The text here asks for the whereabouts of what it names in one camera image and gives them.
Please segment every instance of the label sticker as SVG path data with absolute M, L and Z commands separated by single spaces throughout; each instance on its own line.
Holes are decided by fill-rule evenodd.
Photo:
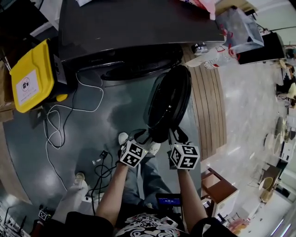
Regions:
M 39 92 L 36 70 L 31 71 L 16 86 L 18 104 L 21 106 Z

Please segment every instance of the gray floor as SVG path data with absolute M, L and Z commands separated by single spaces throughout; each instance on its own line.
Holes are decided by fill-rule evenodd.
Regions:
M 85 84 L 100 86 L 101 80 L 98 74 L 99 71 L 86 71 L 79 73 L 78 77 Z M 66 187 L 70 187 L 73 183 L 75 171 L 84 171 L 86 181 L 93 186 L 97 177 L 93 171 L 92 161 L 97 160 L 103 150 L 109 150 L 115 163 L 119 149 L 118 133 L 146 128 L 142 116 L 154 81 L 155 77 L 150 77 L 117 86 L 110 86 L 110 83 L 104 82 L 104 98 L 96 112 L 74 111 L 70 115 L 65 126 L 65 145 L 60 150 L 48 145 L 49 158 Z M 79 85 L 74 107 L 92 110 L 97 106 L 101 96 L 102 93 L 98 89 Z M 71 106 L 71 97 L 64 104 Z M 65 108 L 58 110 L 63 124 L 70 110 Z M 58 116 L 53 115 L 52 121 L 58 126 Z M 191 102 L 181 127 L 187 132 L 190 140 L 198 145 Z M 43 204 L 55 208 L 65 189 L 47 160 L 43 124 L 31 129 L 28 114 L 15 112 L 14 120 L 5 123 L 4 129 L 16 172 L 33 205 Z M 54 135 L 52 141 L 58 145 L 59 137 Z M 172 192 L 179 192 L 177 173 L 169 170 L 167 151 L 169 145 L 164 142 L 156 155 L 159 171 Z M 105 164 L 111 166 L 110 156 L 106 158 Z M 191 175 L 196 188 L 199 189 L 200 164 L 191 171 Z

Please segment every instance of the person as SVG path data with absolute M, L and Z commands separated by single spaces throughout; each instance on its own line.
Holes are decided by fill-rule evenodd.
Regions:
M 290 99 L 294 99 L 296 96 L 296 80 L 284 80 L 284 84 L 282 86 L 276 84 L 276 92 L 279 98 L 288 97 Z
M 119 143 L 128 138 L 121 133 Z M 158 173 L 155 154 L 160 144 L 148 149 L 150 156 L 141 162 L 141 176 L 145 198 L 137 185 L 137 168 L 117 162 L 114 175 L 93 215 L 78 213 L 87 193 L 83 174 L 77 174 L 74 185 L 62 198 L 52 219 L 45 225 L 43 236 L 98 237 L 170 237 L 170 236 L 236 236 L 217 219 L 208 218 L 188 170 L 177 171 L 182 197 L 185 225 L 179 214 L 158 208 L 155 195 L 170 193 Z

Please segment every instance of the white box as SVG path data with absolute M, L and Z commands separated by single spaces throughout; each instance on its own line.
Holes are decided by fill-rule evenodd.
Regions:
M 140 161 L 147 155 L 147 151 L 142 147 L 127 141 L 121 151 L 120 161 L 130 167 L 136 167 Z
M 172 153 L 170 159 L 173 161 L 177 169 L 194 169 L 200 153 L 197 146 L 171 145 Z

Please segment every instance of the white cable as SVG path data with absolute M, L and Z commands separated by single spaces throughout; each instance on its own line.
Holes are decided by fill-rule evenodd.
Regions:
M 60 117 L 60 113 L 59 113 L 57 110 L 52 110 L 52 109 L 53 109 L 54 107 L 56 107 L 56 106 L 60 106 L 60 107 L 64 107 L 64 108 L 67 108 L 67 109 L 70 109 L 70 110 L 74 110 L 74 111 L 95 112 L 95 111 L 99 108 L 99 106 L 101 105 L 102 100 L 103 100 L 103 97 L 104 97 L 104 91 L 103 91 L 102 88 L 100 88 L 100 87 L 96 87 L 96 86 L 91 86 L 91 85 L 87 85 L 87 84 L 82 83 L 82 82 L 78 79 L 77 74 L 76 74 L 76 79 L 77 79 L 77 81 L 78 81 L 81 85 L 83 85 L 83 86 L 86 86 L 86 87 L 92 87 L 92 88 L 97 88 L 97 89 L 99 89 L 99 90 L 102 91 L 102 98 L 101 98 L 101 100 L 100 100 L 98 106 L 97 106 L 94 110 L 74 109 L 74 108 L 71 108 L 71 107 L 68 107 L 68 106 L 63 106 L 63 105 L 54 105 L 54 106 L 52 106 L 52 107 L 50 108 L 49 112 L 47 113 L 46 117 L 47 117 L 47 120 L 48 120 L 49 124 L 54 128 L 55 131 L 54 131 L 49 137 L 47 137 L 47 135 L 46 135 L 46 130 L 45 130 L 45 120 L 43 121 L 44 134 L 45 134 L 45 136 L 46 136 L 46 138 L 47 138 L 47 141 L 46 141 L 46 143 L 45 143 L 46 156 L 47 156 L 47 159 L 48 159 L 49 163 L 51 164 L 52 168 L 54 169 L 56 175 L 57 175 L 57 176 L 59 177 L 59 179 L 61 180 L 61 182 L 62 182 L 62 184 L 63 184 L 65 190 L 67 190 L 67 188 L 66 188 L 66 186 L 65 186 L 65 184 L 64 184 L 64 182 L 63 182 L 63 180 L 62 180 L 62 178 L 61 178 L 61 177 L 59 176 L 59 174 L 57 173 L 57 171 L 56 171 L 54 165 L 53 165 L 52 162 L 50 161 L 50 159 L 49 159 L 49 155 L 48 155 L 48 150 L 47 150 L 47 144 L 48 144 L 48 143 L 50 143 L 50 144 L 52 145 L 52 147 L 55 148 L 55 149 L 57 149 L 57 150 L 59 150 L 59 149 L 61 148 L 61 146 L 62 146 L 62 133 L 61 133 L 61 130 L 60 130 L 60 128 L 61 128 L 61 117 Z M 54 125 L 52 124 L 52 122 L 49 120 L 49 114 L 50 114 L 50 113 L 53 113 L 53 112 L 56 112 L 56 113 L 58 114 L 58 116 L 59 116 L 59 126 L 58 126 L 58 127 L 54 126 Z M 50 140 L 51 137 L 52 137 L 55 133 L 59 133 L 59 135 L 60 135 L 60 146 L 58 146 L 58 147 L 54 146 L 53 143 L 52 143 L 51 140 Z

